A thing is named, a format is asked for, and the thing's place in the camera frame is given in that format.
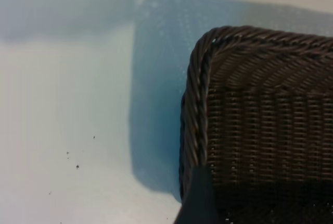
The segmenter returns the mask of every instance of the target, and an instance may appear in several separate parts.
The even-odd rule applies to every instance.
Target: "woven texture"
[[[333,223],[332,87],[332,38],[206,33],[182,100],[182,198],[209,166],[221,223]]]

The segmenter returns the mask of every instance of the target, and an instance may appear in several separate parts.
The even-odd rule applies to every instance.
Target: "white table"
[[[0,0],[0,223],[172,223],[195,42],[226,24],[333,35],[332,2]]]

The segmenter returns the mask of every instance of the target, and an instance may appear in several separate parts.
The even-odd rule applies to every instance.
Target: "dark brown wicker basket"
[[[332,95],[332,38],[206,33],[182,100],[182,198],[208,166],[221,223],[333,223]]]

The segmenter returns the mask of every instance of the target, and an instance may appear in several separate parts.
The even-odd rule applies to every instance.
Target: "white surface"
[[[196,40],[224,24],[333,35],[332,2],[0,0],[0,223],[172,223]]]

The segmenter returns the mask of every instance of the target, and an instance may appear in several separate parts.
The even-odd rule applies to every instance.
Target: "wicker basket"
[[[205,166],[221,223],[333,223],[332,95],[332,38],[207,32],[182,100],[182,199]]]

